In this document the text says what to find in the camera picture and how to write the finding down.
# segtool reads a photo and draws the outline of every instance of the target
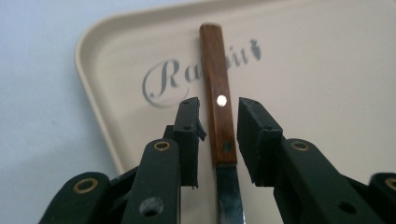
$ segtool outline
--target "black plastic part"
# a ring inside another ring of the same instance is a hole
[[[179,222],[179,149],[171,139],[147,144],[121,223]]]
[[[110,188],[101,206],[103,210],[98,212],[106,215],[101,218],[101,222],[96,223],[120,223],[138,168],[137,166],[110,181]]]
[[[298,223],[383,223],[313,144],[289,139],[275,154],[303,206]]]
[[[368,190],[374,210],[387,223],[396,223],[396,174],[373,175]]]
[[[98,211],[109,186],[108,177],[100,173],[73,177],[52,199],[39,223],[98,223],[101,219]]]
[[[175,125],[173,126],[173,139],[180,148],[181,186],[198,188],[198,143],[199,138],[205,140],[206,133],[199,120],[199,100],[193,97],[180,103],[177,111]]]
[[[276,177],[274,151],[280,147],[283,130],[257,101],[239,98],[236,138],[251,181],[258,187],[273,187]]]

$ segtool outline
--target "knife blade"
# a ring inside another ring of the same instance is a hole
[[[200,27],[201,52],[209,117],[209,137],[215,170],[218,223],[245,223],[233,132],[233,114],[221,26]]]

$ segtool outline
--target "knife handle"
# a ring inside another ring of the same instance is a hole
[[[233,114],[221,27],[200,27],[213,165],[236,164]]]

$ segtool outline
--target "beige tray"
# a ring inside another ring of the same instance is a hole
[[[394,172],[396,6],[390,0],[215,1],[114,16],[79,41],[76,65],[120,173],[198,96],[207,130],[199,26],[223,26],[236,124],[238,97],[260,101],[286,137],[313,142],[345,175]],[[215,223],[209,140],[182,223]],[[280,223],[272,189],[251,184],[238,154],[247,223]]]

